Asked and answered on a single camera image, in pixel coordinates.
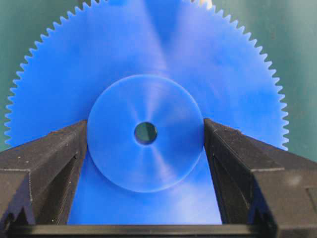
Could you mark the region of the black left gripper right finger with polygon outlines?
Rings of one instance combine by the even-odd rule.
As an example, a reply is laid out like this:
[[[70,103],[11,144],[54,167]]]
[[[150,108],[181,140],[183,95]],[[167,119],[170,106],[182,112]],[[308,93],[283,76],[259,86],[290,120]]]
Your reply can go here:
[[[204,148],[223,223],[262,225],[265,237],[316,237],[316,162],[211,119]]]

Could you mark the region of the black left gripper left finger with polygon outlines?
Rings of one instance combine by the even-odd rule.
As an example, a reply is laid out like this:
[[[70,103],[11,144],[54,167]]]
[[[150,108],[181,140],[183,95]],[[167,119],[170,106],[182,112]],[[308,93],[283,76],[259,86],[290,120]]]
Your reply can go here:
[[[67,224],[86,153],[86,120],[2,151],[0,236],[15,224]]]

